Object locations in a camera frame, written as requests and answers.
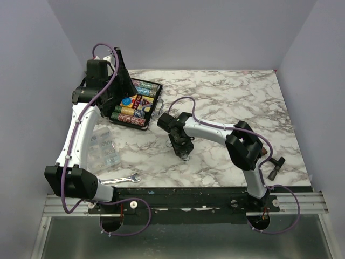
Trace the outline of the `red triangular dealer button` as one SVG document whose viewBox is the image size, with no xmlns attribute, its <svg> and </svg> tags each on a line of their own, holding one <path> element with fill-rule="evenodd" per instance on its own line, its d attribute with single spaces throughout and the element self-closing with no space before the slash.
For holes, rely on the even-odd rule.
<svg viewBox="0 0 345 259">
<path fill-rule="evenodd" d="M 154 99 L 153 98 L 146 98 L 143 97 L 140 101 L 140 104 L 138 106 L 138 109 L 144 112 L 149 112 L 152 105 L 153 105 Z"/>
</svg>

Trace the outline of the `black poker set case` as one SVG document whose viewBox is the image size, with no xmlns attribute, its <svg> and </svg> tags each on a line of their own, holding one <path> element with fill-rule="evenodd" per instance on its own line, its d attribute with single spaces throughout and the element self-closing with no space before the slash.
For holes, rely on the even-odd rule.
<svg viewBox="0 0 345 259">
<path fill-rule="evenodd" d="M 103 117 L 117 125 L 146 131 L 152 118 L 162 113 L 162 108 L 156 111 L 156 107 L 158 103 L 161 103 L 162 106 L 164 105 L 161 97 L 163 85 L 136 78 L 131 78 L 130 85 L 137 90 L 137 94 L 118 101 L 114 108 L 105 108 Z M 143 97 L 154 99 L 149 112 L 138 109 Z"/>
</svg>

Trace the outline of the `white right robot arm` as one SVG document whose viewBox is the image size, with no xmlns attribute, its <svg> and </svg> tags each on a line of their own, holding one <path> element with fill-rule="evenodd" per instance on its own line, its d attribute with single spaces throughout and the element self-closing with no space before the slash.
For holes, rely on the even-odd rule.
<svg viewBox="0 0 345 259">
<path fill-rule="evenodd" d="M 258 212 L 267 206 L 268 188 L 259 169 L 263 143 L 246 122 L 217 124 L 196 119 L 191 113 L 183 112 L 177 117 L 163 113 L 157 125 L 168 133 L 175 155 L 184 161 L 194 149 L 192 141 L 195 138 L 225 146 L 232 163 L 243 171 L 249 207 Z"/>
</svg>

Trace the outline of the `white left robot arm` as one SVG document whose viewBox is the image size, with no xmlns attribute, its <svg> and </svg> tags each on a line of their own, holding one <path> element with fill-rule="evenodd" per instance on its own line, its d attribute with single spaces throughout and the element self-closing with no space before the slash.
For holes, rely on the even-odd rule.
<svg viewBox="0 0 345 259">
<path fill-rule="evenodd" d="M 84 83 L 72 93 L 72 118 L 63 149 L 44 176 L 62 202 L 67 197 L 101 202 L 108 213 L 118 210 L 120 201 L 113 187 L 102 185 L 87 169 L 88 149 L 101 109 L 116 97 L 112 90 L 119 62 L 115 57 L 94 57 L 87 61 Z"/>
</svg>

